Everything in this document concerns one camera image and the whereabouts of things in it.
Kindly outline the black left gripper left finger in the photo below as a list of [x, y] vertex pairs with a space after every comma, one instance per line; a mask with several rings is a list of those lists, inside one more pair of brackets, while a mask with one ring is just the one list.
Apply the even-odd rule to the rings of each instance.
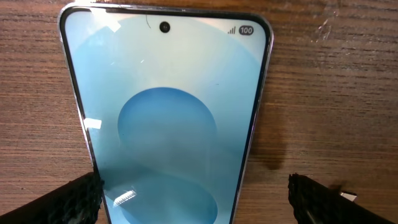
[[101, 207], [104, 181], [89, 172], [1, 215], [1, 224], [94, 224]]

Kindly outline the teal screen Galaxy smartphone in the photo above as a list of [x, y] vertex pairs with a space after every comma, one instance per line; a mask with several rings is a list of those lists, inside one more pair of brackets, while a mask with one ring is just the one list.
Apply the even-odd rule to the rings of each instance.
[[260, 15], [72, 2], [58, 29], [109, 223], [234, 221], [274, 33]]

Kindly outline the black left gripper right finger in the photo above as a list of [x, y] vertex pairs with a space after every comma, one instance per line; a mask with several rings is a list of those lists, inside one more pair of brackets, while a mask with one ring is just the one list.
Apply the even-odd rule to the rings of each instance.
[[288, 190], [298, 224], [393, 224], [305, 175], [290, 174]]

